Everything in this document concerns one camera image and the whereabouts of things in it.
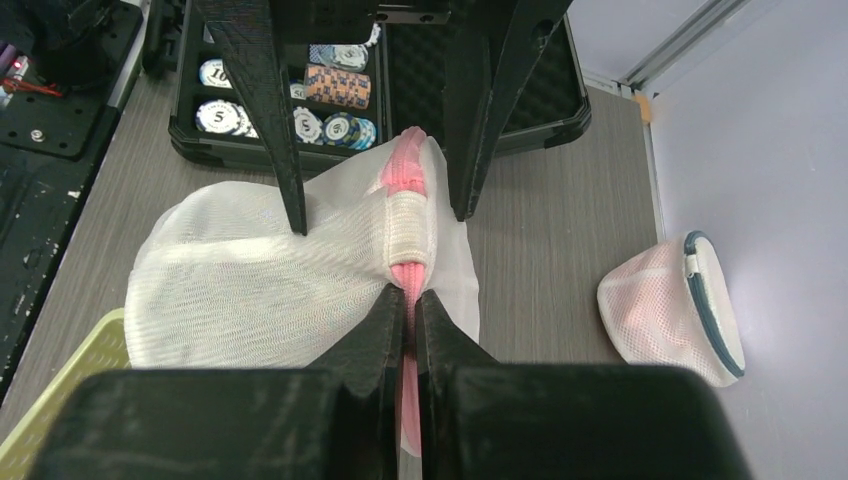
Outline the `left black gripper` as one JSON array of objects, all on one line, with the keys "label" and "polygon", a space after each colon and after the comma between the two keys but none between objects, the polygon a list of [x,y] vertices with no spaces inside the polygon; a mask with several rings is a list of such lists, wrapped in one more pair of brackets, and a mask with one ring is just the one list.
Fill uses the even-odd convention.
[{"label": "left black gripper", "polygon": [[[476,1],[445,55],[444,148],[456,219],[474,215],[498,140],[564,20],[566,0]],[[441,0],[198,1],[266,148],[291,230],[308,231],[286,44],[364,44],[375,23],[444,24]]]}]

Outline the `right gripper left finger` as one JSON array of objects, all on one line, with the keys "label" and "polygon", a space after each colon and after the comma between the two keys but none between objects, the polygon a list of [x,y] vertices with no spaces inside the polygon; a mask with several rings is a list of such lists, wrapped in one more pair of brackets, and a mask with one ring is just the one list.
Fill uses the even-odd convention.
[{"label": "right gripper left finger", "polygon": [[307,368],[334,381],[326,479],[395,479],[401,443],[404,292],[388,285]]}]

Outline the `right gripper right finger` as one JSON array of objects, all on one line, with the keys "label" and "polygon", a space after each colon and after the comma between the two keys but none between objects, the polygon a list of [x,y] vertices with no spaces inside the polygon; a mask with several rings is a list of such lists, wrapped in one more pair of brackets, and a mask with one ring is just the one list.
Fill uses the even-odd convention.
[{"label": "right gripper right finger", "polygon": [[455,324],[434,290],[416,303],[415,340],[422,477],[461,479],[465,431],[456,374],[497,361]]}]

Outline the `white pink-zipper laundry bag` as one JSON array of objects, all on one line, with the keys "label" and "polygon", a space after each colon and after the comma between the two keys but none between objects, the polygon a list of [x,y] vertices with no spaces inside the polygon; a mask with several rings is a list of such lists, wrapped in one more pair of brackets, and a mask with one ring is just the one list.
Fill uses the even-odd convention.
[{"label": "white pink-zipper laundry bag", "polygon": [[479,284],[434,138],[411,128],[305,190],[314,220],[305,236],[260,184],[214,184],[160,217],[127,290],[133,367],[303,366],[364,318],[405,263],[478,339]]}]

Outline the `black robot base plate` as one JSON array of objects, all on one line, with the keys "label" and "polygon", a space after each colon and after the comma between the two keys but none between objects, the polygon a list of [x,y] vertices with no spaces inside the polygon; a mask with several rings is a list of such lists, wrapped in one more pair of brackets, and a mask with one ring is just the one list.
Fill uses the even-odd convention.
[{"label": "black robot base plate", "polygon": [[1,386],[8,389],[119,118],[143,4],[1,5]]}]

